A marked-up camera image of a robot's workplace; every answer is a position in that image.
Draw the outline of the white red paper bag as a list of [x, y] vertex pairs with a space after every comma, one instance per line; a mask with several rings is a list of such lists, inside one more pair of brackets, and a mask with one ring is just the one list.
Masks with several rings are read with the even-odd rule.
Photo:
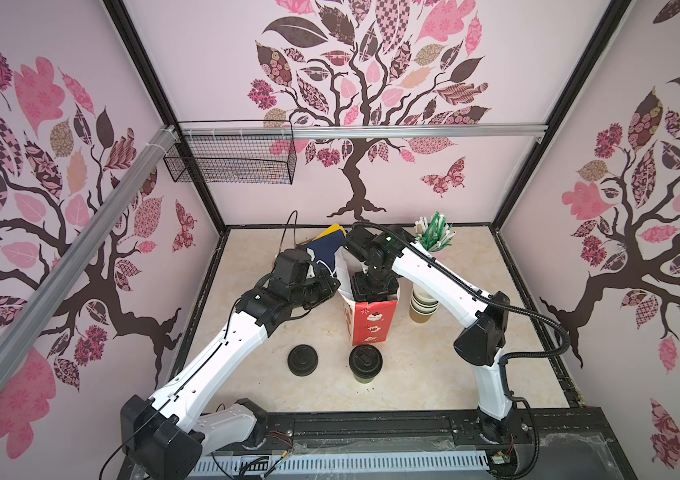
[[400, 289], [383, 301], [356, 301], [352, 292], [352, 275], [363, 270], [360, 261], [343, 247], [334, 255], [335, 274], [340, 281], [338, 293], [344, 305], [343, 312], [348, 334], [353, 346], [384, 342], [390, 331], [398, 306]]

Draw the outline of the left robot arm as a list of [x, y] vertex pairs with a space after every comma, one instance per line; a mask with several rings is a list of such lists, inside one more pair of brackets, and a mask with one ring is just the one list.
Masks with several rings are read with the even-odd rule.
[[133, 396], [122, 407], [125, 455], [153, 479], [184, 479], [198, 461], [223, 447], [257, 448], [265, 441], [267, 414], [241, 399], [229, 408], [204, 412], [231, 374], [294, 309], [310, 312], [331, 299], [339, 280], [321, 261], [300, 249], [278, 254], [272, 270], [233, 304], [214, 339], [148, 398]]

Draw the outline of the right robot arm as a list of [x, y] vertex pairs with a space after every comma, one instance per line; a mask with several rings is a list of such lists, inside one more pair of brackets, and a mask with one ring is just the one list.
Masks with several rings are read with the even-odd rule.
[[[558, 357], [570, 348], [571, 342], [561, 324], [536, 311], [511, 305], [500, 291], [489, 293], [470, 284], [401, 228], [357, 222], [346, 235], [344, 248], [365, 267], [352, 277], [354, 292], [377, 297], [403, 277], [432, 296], [462, 325], [453, 347], [472, 366], [478, 411], [496, 423], [504, 421], [512, 407], [523, 401], [509, 387], [509, 361]], [[511, 313], [556, 331], [560, 337], [558, 345], [548, 350], [507, 353], [505, 332]]]

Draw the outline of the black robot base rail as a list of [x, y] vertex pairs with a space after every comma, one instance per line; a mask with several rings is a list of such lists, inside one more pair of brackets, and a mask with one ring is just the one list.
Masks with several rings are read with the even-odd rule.
[[[486, 472], [324, 474], [315, 479], [634, 477], [616, 435], [598, 408], [519, 408], [500, 423], [484, 419], [475, 410], [266, 414], [266, 436], [261, 446], [233, 444], [204, 457], [256, 455], [267, 460], [272, 455], [290, 454], [479, 451], [488, 459]], [[153, 479], [126, 455], [120, 477]]]

